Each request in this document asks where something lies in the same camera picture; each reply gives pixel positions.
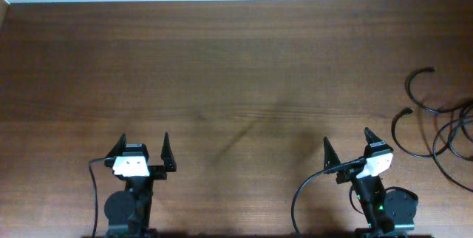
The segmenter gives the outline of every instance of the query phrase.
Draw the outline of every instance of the black wire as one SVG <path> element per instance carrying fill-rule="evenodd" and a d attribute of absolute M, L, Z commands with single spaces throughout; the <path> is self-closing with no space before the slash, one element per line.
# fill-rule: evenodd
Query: black wire
<path fill-rule="evenodd" d="M 460 116 L 459 116 L 460 119 L 465 118 L 470 113 L 470 111 L 472 109 L 473 109 L 473 102 L 471 102 L 470 104 L 465 104 L 465 107 L 463 107 L 463 109 L 460 112 Z M 466 138 L 468 138 L 468 140 L 473 142 L 473 137 L 471 137 L 470 134 L 468 133 L 468 131 L 466 131 L 466 126 L 461 126 L 461 130 L 462 130 L 463 134 L 466 136 Z"/>
<path fill-rule="evenodd" d="M 398 141 L 397 137 L 396 137 L 396 126 L 398 124 L 398 121 L 399 119 L 401 119 L 404 115 L 410 115 L 414 112 L 414 110 L 412 110 L 412 108 L 404 108 L 403 110 L 401 110 L 401 112 L 399 112 L 393 119 L 392 119 L 392 123 L 391 123 L 391 135 L 392 135 L 392 139 L 394 140 L 394 143 L 396 143 L 396 145 L 398 145 L 399 149 L 401 149 L 402 151 L 406 152 L 407 154 L 413 156 L 413 157 L 419 157 L 419 158 L 431 158 L 431 157 L 434 157 L 434 155 L 431 153 L 431 154 L 416 154 L 416 153 L 412 153 L 411 151 L 407 150 L 406 148 L 404 148 Z M 448 149 L 447 146 L 444 146 L 438 153 L 437 155 L 440 155 L 442 153 L 444 153 L 446 150 Z"/>
<path fill-rule="evenodd" d="M 450 109 L 432 109 L 428 106 L 423 105 L 420 101 L 418 101 L 418 99 L 414 97 L 414 95 L 412 94 L 412 91 L 411 91 L 412 79 L 414 79 L 414 77 L 416 75 L 418 75 L 422 72 L 435 72 L 435 71 L 437 71 L 437 68 L 435 68 L 435 67 L 421 68 L 421 69 L 415 70 L 414 72 L 412 72 L 407 77 L 407 79 L 406 79 L 406 92 L 407 92 L 407 95 L 409 96 L 409 98 L 411 99 L 412 102 L 416 103 L 420 108 L 428 110 L 428 111 L 436 113 L 436 114 L 453 112 L 453 111 L 456 111 L 458 109 L 463 108 L 465 106 L 465 103 L 471 103 L 472 102 L 471 100 L 469 100 L 465 103 L 461 103 L 461 104 L 459 104 L 457 106 L 454 106 L 453 108 L 450 108 Z"/>
<path fill-rule="evenodd" d="M 99 159 L 94 159 L 89 161 L 89 172 L 90 177 L 92 178 L 92 184 L 94 185 L 94 201 L 95 201 L 95 219 L 94 219 L 94 229 L 92 231 L 92 236 L 90 238 L 95 237 L 95 232 L 97 232 L 97 221 L 98 221 L 98 199 L 97 199 L 97 184 L 95 183 L 95 176 L 94 172 L 92 171 L 92 164 L 97 162 L 102 162 L 106 160 L 114 160 L 114 157 L 103 157 Z"/>
<path fill-rule="evenodd" d="M 350 191 L 348 193 L 348 196 L 350 197 L 350 204 L 352 205 L 352 208 L 355 209 L 356 212 L 360 213 L 360 214 L 363 214 L 363 212 L 359 211 L 356 207 L 355 207 L 355 204 L 353 203 L 353 198 L 352 198 L 352 193 L 353 193 L 353 190 L 355 190 L 355 187 L 353 185 L 350 186 Z"/>
<path fill-rule="evenodd" d="M 467 124 L 472 124 L 472 123 L 473 123 L 473 120 L 471 120 L 471 119 L 473 119 L 473 117 L 464 118 L 464 120 L 470 120 L 470 121 L 466 121 L 466 122 L 461 123 L 461 126 L 465 126 L 465 125 L 467 125 Z M 466 187 L 466 186 L 464 186 L 463 184 L 459 183 L 458 181 L 456 181 L 455 179 L 453 179 L 453 178 L 445 171 L 445 169 L 443 169 L 442 165 L 440 164 L 440 162 L 439 162 L 438 159 L 437 159 L 437 154 L 436 154 L 436 152 L 435 152 L 435 146 L 436 146 L 436 144 L 437 144 L 437 141 L 438 141 L 438 138 L 440 137 L 441 132 L 442 132 L 445 128 L 447 128 L 447 127 L 449 127 L 449 126 L 451 126 L 451 125 L 453 125 L 453 124 L 459 122 L 460 120 L 461 120 L 461 119 L 453 120 L 453 121 L 449 122 L 448 124 L 442 126 L 442 128 L 440 128 L 440 130 L 438 131 L 437 135 L 435 135 L 435 138 L 434 138 L 434 143 L 433 143 L 433 145 L 432 145 L 432 153 L 434 154 L 434 161 L 435 161 L 435 163 L 437 164 L 438 168 L 440 169 L 440 171 L 442 171 L 443 175 L 444 175 L 447 179 L 449 179 L 450 181 L 452 181 L 452 182 L 453 182 L 454 184 L 456 184 L 457 186 L 460 186 L 461 188 L 463 188 L 463 189 L 465 189 L 465 190 L 467 190 L 467 191 L 473 192 L 473 189 L 471 189 L 471 188 L 469 188 L 469 187 Z"/>
<path fill-rule="evenodd" d="M 294 230 L 296 231 L 296 234 L 297 234 L 297 237 L 299 238 L 302 238 L 302 235 L 301 235 L 301 232 L 299 231 L 299 229 L 297 228 L 297 224 L 296 224 L 296 218 L 294 216 L 294 208 L 296 207 L 296 200 L 297 200 L 297 197 L 301 194 L 301 191 L 302 189 L 305 187 L 305 185 L 307 185 L 313 178 L 315 177 L 318 177 L 320 174 L 324 174 L 324 173 L 333 173 L 335 171 L 338 171 L 338 170 L 342 170 L 342 169 L 345 169 L 347 168 L 348 166 L 351 166 L 351 165 L 359 165 L 359 164 L 362 164 L 362 161 L 363 160 L 352 160 L 352 161 L 349 161 L 349 162 L 346 162 L 346 163 L 342 163 L 338 166 L 334 166 L 332 168 L 328 168 L 328 169 L 323 169 L 315 174 L 312 174 L 310 175 L 302 184 L 301 186 L 299 186 L 299 189 L 297 189 L 296 191 L 296 194 L 294 194 L 294 198 L 293 198 L 293 202 L 292 202 L 292 205 L 290 206 L 290 217 L 293 221 L 293 226 L 294 226 Z"/>
<path fill-rule="evenodd" d="M 415 70 L 414 72 L 412 72 L 406 79 L 406 83 L 405 83 L 405 87 L 406 87 L 406 93 L 407 95 L 409 96 L 409 98 L 411 99 L 412 102 L 414 102 L 415 104 L 417 104 L 420 108 L 422 109 L 425 109 L 427 111 L 430 111 L 430 112 L 433 112 L 435 113 L 436 115 L 438 114 L 442 114 L 442 113 L 453 113 L 455 112 L 456 110 L 460 110 L 460 114 L 458 116 L 458 119 L 457 120 L 451 120 L 449 123 L 447 123 L 446 125 L 442 126 L 442 128 L 439 129 L 439 131 L 437 132 L 437 134 L 435 135 L 435 139 L 434 139 L 434 142 L 433 142 L 433 146 L 432 146 L 432 153 L 431 154 L 428 154 L 428 155 L 420 155 L 420 154 L 415 154 L 415 153 L 412 153 L 410 152 L 409 150 L 407 150 L 406 148 L 404 148 L 399 142 L 398 142 L 398 139 L 395 135 L 395 127 L 396 127 L 396 124 L 398 122 L 398 120 L 403 117 L 404 115 L 409 115 L 413 112 L 413 110 L 411 108 L 405 108 L 403 109 L 401 112 L 399 112 L 393 119 L 392 119 L 392 124 L 391 124 L 391 135 L 392 135 L 392 139 L 394 140 L 394 142 L 396 143 L 396 145 L 398 145 L 398 147 L 406 152 L 407 154 L 413 156 L 413 157 L 419 157 L 419 158 L 432 158 L 435 163 L 437 164 L 437 167 L 440 169 L 440 171 L 442 172 L 442 174 L 450 181 L 452 181 L 453 183 L 455 183 L 456 185 L 460 186 L 461 188 L 467 190 L 467 191 L 472 191 L 471 188 L 469 187 L 466 187 L 464 186 L 463 184 L 459 183 L 458 181 L 456 181 L 455 179 L 453 179 L 446 171 L 445 169 L 442 167 L 442 165 L 440 164 L 440 162 L 438 161 L 438 155 L 444 153 L 447 149 L 450 149 L 450 151 L 452 151 L 452 153 L 454 155 L 456 155 L 457 157 L 459 157 L 460 159 L 462 160 L 467 160 L 467 161 L 473 161 L 473 157 L 465 157 L 461 154 L 459 154 L 455 148 L 453 147 L 452 145 L 452 142 L 454 140 L 454 138 L 456 137 L 456 135 L 458 134 L 458 129 L 461 129 L 463 134 L 465 135 L 466 138 L 468 138 L 468 140 L 470 140 L 471 142 L 473 142 L 473 137 L 470 136 L 470 134 L 468 133 L 468 131 L 466 130 L 466 126 L 469 125 L 469 124 L 472 124 L 473 123 L 473 116 L 471 117 L 468 117 L 468 114 L 470 113 L 470 111 L 473 110 L 473 99 L 468 99 L 467 101 L 464 101 L 460 104 L 458 104 L 457 106 L 454 106 L 450 109 L 432 109 L 428 106 L 425 106 L 423 105 L 420 101 L 418 101 L 417 98 L 414 97 L 414 95 L 412 94 L 412 91 L 411 91 L 411 83 L 412 83 L 412 80 L 414 79 L 414 77 L 422 72 L 435 72 L 437 69 L 435 67 L 426 67 L 426 68 L 422 68 L 422 69 L 417 69 Z M 446 142 L 446 145 L 441 149 L 439 150 L 438 152 L 436 151 L 436 145 L 437 145 L 437 141 L 438 141 L 438 138 L 441 136 L 441 133 L 447 128 L 447 127 L 450 127 L 450 132 L 449 132 L 449 136 L 448 136 L 448 140 Z"/>

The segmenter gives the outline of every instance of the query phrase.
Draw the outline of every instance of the coiled black cable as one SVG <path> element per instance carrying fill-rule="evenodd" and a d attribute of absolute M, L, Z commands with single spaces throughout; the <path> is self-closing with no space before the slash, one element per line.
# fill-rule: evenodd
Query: coiled black cable
<path fill-rule="evenodd" d="M 399 119 L 401 119 L 404 115 L 410 115 L 414 112 L 412 108 L 404 108 L 404 109 L 401 110 L 401 112 L 399 112 L 392 119 L 392 123 L 391 123 L 392 139 L 394 140 L 396 145 L 398 145 L 399 149 L 401 149 L 402 151 L 406 152 L 407 154 L 409 154 L 413 157 L 432 158 L 435 161 L 435 163 L 437 164 L 437 166 L 440 169 L 440 171 L 442 172 L 442 174 L 448 180 L 452 181 L 453 183 L 455 183 L 456 185 L 460 186 L 461 188 L 463 188 L 467 191 L 472 191 L 471 188 L 469 188 L 467 186 L 464 186 L 463 184 L 461 184 L 458 181 L 456 181 L 455 179 L 453 179 L 445 171 L 445 169 L 442 167 L 442 165 L 438 161 L 437 156 L 444 153 L 447 149 L 449 149 L 454 155 L 456 155 L 460 159 L 467 160 L 467 161 L 473 161 L 473 157 L 465 157 L 465 156 L 459 154 L 452 145 L 452 141 L 454 140 L 455 136 L 457 135 L 458 129 L 461 129 L 461 131 L 465 135 L 465 137 L 468 140 L 470 140 L 471 142 L 473 142 L 473 137 L 470 136 L 470 134 L 466 130 L 467 125 L 473 124 L 473 116 L 468 117 L 468 114 L 470 113 L 470 111 L 473 110 L 473 99 L 468 99 L 467 101 L 459 103 L 457 106 L 454 106 L 454 107 L 449 108 L 449 109 L 433 109 L 433 108 L 430 108 L 430 107 L 424 105 L 423 103 L 421 103 L 412 94 L 411 83 L 412 83 L 412 80 L 415 78 L 415 76 L 422 73 L 422 72 L 435 72 L 435 71 L 437 71 L 437 69 L 435 67 L 426 67 L 426 68 L 422 68 L 422 69 L 417 69 L 414 72 L 412 72 L 409 76 L 407 76 L 407 79 L 406 79 L 406 83 L 405 83 L 406 93 L 409 96 L 409 98 L 411 99 L 411 101 L 414 102 L 415 104 L 417 104 L 420 108 L 425 109 L 429 112 L 435 113 L 436 115 L 443 114 L 443 113 L 451 113 L 451 112 L 455 112 L 455 111 L 460 109 L 460 114 L 458 116 L 458 119 L 457 120 L 451 120 L 449 123 L 442 126 L 442 128 L 440 128 L 438 130 L 437 134 L 435 135 L 435 139 L 434 139 L 434 142 L 433 142 L 433 145 L 432 145 L 432 152 L 430 154 L 416 154 L 416 153 L 412 153 L 410 150 L 407 150 L 405 147 L 403 147 L 399 143 L 399 141 L 396 137 L 395 128 L 397 126 L 397 123 L 398 123 Z M 450 127 L 450 132 L 449 132 L 449 136 L 448 136 L 448 140 L 446 142 L 446 145 L 441 150 L 439 150 L 437 152 L 436 151 L 436 145 L 437 145 L 438 138 L 440 137 L 441 133 L 448 127 Z"/>

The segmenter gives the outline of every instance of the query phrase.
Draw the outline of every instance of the wood grain surface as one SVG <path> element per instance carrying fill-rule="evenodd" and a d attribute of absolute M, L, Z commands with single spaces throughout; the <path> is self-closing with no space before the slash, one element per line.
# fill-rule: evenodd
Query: wood grain surface
<path fill-rule="evenodd" d="M 322 169 L 322 138 L 352 160 L 365 126 L 395 148 L 384 185 L 420 197 L 414 233 L 471 237 L 473 195 L 401 152 L 389 130 L 412 106 L 412 70 L 436 66 L 413 90 L 448 106 L 473 96 L 472 60 L 473 0 L 12 4 L 0 31 L 0 237 L 89 236 L 87 161 L 125 132 L 158 164 L 166 131 L 178 170 L 154 184 L 151 226 L 287 235 L 296 189 Z M 414 109 L 398 138 L 426 153 L 423 134 L 430 146 L 449 116 Z M 440 161 L 473 186 L 471 163 Z M 104 234 L 103 204 L 124 185 L 95 172 Z M 365 227 L 349 187 L 333 175 L 308 185 L 301 230 Z"/>

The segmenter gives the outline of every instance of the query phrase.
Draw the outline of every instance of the white bracket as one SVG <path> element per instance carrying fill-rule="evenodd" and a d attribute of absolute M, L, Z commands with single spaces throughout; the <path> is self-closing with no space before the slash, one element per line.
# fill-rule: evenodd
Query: white bracket
<path fill-rule="evenodd" d="M 376 157 L 368 157 L 367 163 L 364 165 L 363 171 L 356 175 L 357 179 L 366 176 L 376 177 L 381 172 L 386 171 L 391 166 L 392 153 L 382 154 Z"/>
<path fill-rule="evenodd" d="M 116 157 L 113 174 L 124 177 L 149 176 L 148 164 L 144 156 Z"/>

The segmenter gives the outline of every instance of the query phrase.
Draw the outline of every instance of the wooden table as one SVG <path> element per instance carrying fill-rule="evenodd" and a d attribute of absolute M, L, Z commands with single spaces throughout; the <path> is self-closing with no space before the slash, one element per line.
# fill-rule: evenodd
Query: wooden table
<path fill-rule="evenodd" d="M 412 106 L 412 70 L 438 67 L 413 86 L 438 106 L 473 95 L 472 60 L 473 0 L 12 4 L 0 32 L 0 236 L 90 235 L 87 161 L 125 132 L 159 164 L 166 131 L 178 170 L 155 183 L 153 227 L 290 234 L 290 203 L 322 169 L 322 138 L 352 160 L 368 126 L 395 148 L 384 185 L 420 197 L 415 233 L 470 237 L 473 195 L 401 152 L 389 130 Z M 421 130 L 431 145 L 433 120 L 402 119 L 399 140 L 426 153 Z M 466 139 L 456 145 L 471 152 Z M 473 186 L 470 163 L 440 160 Z M 95 172 L 104 234 L 103 204 L 123 182 Z M 333 175 L 308 185 L 301 230 L 365 227 L 349 187 Z"/>

